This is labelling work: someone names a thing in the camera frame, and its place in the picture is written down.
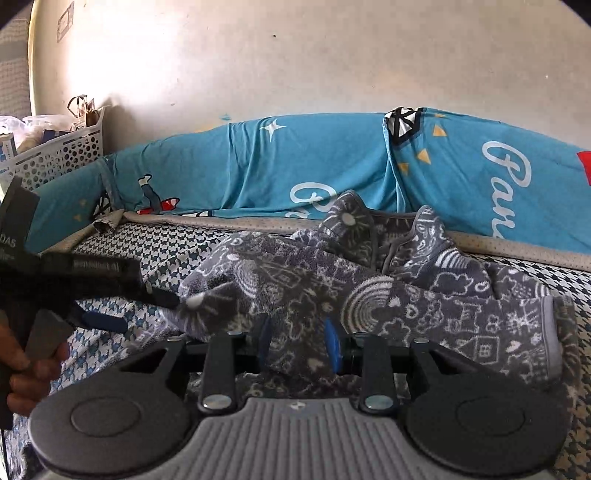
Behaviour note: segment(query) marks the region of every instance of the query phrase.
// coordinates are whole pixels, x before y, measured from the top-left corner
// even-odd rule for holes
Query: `perforated basket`
[[[103,156],[103,117],[93,127],[82,128],[49,140],[0,163],[0,188],[6,192],[12,177],[22,177],[22,186],[33,190],[50,180]]]

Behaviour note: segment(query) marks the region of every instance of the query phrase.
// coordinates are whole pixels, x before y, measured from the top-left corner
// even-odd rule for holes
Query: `blue bedsheet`
[[[352,189],[372,209],[429,204],[453,230],[591,254],[590,155],[428,108],[264,118],[132,147],[41,186],[27,246],[87,225],[104,192],[139,213],[321,219]]]

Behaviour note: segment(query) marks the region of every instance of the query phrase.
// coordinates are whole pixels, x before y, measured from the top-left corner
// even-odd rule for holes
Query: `gray towel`
[[[164,316],[201,340],[248,330],[258,314],[271,315],[268,366],[305,385],[355,388],[330,370],[323,342],[327,317],[349,332],[375,333],[399,345],[427,337],[539,387],[561,378],[559,337],[575,338],[576,349],[568,299],[553,298],[544,284],[515,268],[463,255],[432,208],[376,212],[354,192],[334,202],[318,229],[291,238],[229,236],[179,293],[184,301]],[[558,308],[567,330],[560,335]]]

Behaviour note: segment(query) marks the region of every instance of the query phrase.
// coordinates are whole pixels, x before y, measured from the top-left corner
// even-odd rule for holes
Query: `human hand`
[[[49,395],[50,383],[59,378],[61,363],[69,356],[68,344],[62,343],[53,357],[31,362],[8,326],[0,325],[0,362],[16,372],[10,377],[12,392],[7,398],[10,411],[28,417]]]

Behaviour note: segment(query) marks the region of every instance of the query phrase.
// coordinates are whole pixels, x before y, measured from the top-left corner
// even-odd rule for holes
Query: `bed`
[[[124,223],[114,232],[95,235],[76,247],[76,252],[137,258],[142,273],[153,285],[176,290],[180,281],[203,261],[215,246],[227,237],[230,229],[200,228],[188,225]],[[563,267],[490,255],[475,255],[483,261],[513,265],[539,278],[548,287],[574,300],[579,327],[579,350],[582,358],[582,387],[577,393],[571,430],[555,464],[555,474],[562,479],[578,480],[591,475],[591,274]],[[162,324],[157,309],[143,304],[111,298],[81,302],[85,309],[124,316],[129,331],[122,334],[78,330],[69,340],[72,357],[64,364],[61,378],[54,383],[59,390],[81,380],[113,359],[133,351],[129,348],[142,337],[154,340],[172,334]],[[9,465],[14,478],[38,468],[31,453],[26,432],[27,420],[17,417],[15,428],[7,437]]]
[[[76,252],[137,258],[147,281],[176,291],[230,233],[289,235],[317,225],[349,189],[375,210],[432,205],[446,229],[457,231],[459,248],[573,299],[582,386],[570,392],[571,431],[555,473],[579,480],[591,476],[591,222],[579,215],[589,203],[589,154],[429,108],[264,118],[139,145],[52,180],[37,189],[27,247],[41,252],[61,241]],[[116,220],[95,234],[97,218],[109,211]],[[531,244],[519,248],[524,260],[512,258],[512,241]],[[494,248],[479,248],[482,242]],[[155,307],[119,298],[81,305],[124,316],[129,329],[76,331],[53,391],[128,355],[137,342],[172,334]],[[38,469],[26,424],[18,419],[7,437],[15,476]]]

